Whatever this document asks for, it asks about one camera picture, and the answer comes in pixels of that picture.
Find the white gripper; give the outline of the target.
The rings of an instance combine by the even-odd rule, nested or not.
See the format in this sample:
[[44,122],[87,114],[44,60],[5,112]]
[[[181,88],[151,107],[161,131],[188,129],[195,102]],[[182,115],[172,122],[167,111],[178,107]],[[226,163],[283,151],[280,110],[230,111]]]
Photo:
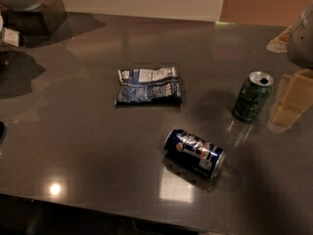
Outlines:
[[272,39],[266,49],[286,53],[290,62],[301,68],[284,74],[279,82],[267,127],[274,133],[290,129],[313,105],[313,2],[294,24]]

